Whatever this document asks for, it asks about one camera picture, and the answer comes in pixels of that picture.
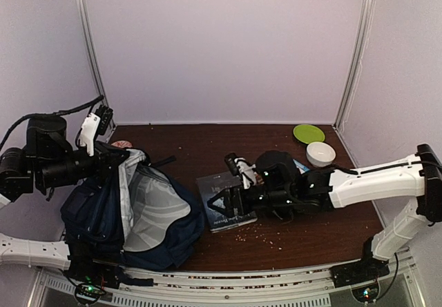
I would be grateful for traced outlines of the navy blue backpack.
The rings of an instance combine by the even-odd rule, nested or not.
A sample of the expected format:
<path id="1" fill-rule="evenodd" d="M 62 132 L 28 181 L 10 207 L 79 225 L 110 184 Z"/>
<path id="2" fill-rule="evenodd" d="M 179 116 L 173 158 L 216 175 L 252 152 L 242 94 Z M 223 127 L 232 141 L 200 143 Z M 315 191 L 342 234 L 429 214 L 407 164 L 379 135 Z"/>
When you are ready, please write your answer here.
<path id="1" fill-rule="evenodd" d="M 179 268 L 204 232 L 200 202 L 143 150 L 122 150 L 128 159 L 104 183 L 85 179 L 61 207 L 66 243 L 85 243 L 117 264 L 119 281 L 125 267 Z"/>

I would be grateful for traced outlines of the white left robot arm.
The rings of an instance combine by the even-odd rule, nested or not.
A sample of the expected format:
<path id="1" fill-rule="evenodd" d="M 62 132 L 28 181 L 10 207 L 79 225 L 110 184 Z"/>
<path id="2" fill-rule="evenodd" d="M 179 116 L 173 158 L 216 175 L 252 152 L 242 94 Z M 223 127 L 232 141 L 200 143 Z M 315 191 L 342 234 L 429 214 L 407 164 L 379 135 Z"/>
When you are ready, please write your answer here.
<path id="1" fill-rule="evenodd" d="M 62 207 L 68 241 L 35 241 L 1 235 L 1 263 L 42 266 L 73 272 L 95 281 L 99 266 L 91 260 L 118 251 L 124 243 L 119 205 L 119 167 L 127 150 L 97 140 L 113 111 L 101 97 L 70 110 L 27 114 L 7 130 L 27 122 L 26 144 L 1 154 L 1 206 L 38 190 L 51 199 L 56 188 L 84 184 Z"/>

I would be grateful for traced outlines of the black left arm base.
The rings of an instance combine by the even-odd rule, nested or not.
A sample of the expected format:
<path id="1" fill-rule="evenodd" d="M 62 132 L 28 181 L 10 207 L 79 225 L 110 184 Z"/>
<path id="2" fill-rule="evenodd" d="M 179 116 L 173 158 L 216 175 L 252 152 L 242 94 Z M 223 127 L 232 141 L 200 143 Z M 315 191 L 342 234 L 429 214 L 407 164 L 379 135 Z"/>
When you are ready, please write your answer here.
<path id="1" fill-rule="evenodd" d="M 105 260 L 82 242 L 68 242 L 69 268 L 62 273 L 71 280 L 86 282 L 102 288 L 119 288 L 115 263 Z"/>

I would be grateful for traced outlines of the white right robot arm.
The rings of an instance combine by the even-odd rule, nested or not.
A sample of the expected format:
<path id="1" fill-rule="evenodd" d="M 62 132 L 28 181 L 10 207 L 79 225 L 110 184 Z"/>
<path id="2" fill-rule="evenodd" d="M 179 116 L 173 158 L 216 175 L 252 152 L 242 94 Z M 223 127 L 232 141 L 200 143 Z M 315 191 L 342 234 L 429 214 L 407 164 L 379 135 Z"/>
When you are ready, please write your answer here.
<path id="1" fill-rule="evenodd" d="M 270 150 L 254 164 L 230 153 L 224 161 L 240 184 L 208 200 L 210 209 L 235 217 L 260 209 L 317 213 L 365 201 L 410 200 L 393 222 L 365 243 L 354 274 L 366 281 L 424 227 L 441 221 L 441 162 L 427 144 L 403 159 L 366 168 L 327 165 L 301 172 L 288 152 Z"/>

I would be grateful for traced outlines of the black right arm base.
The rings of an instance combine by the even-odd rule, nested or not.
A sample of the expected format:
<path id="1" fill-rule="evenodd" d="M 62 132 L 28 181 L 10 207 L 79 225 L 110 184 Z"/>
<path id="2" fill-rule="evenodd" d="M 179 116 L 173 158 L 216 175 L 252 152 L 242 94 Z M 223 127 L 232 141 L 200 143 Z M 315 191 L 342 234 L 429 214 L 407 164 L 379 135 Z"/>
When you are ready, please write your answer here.
<path id="1" fill-rule="evenodd" d="M 378 279 L 390 273 L 388 261 L 375 259 L 371 251 L 373 237 L 363 244 L 363 256 L 358 261 L 332 266 L 329 271 L 335 288 L 352 286 Z"/>

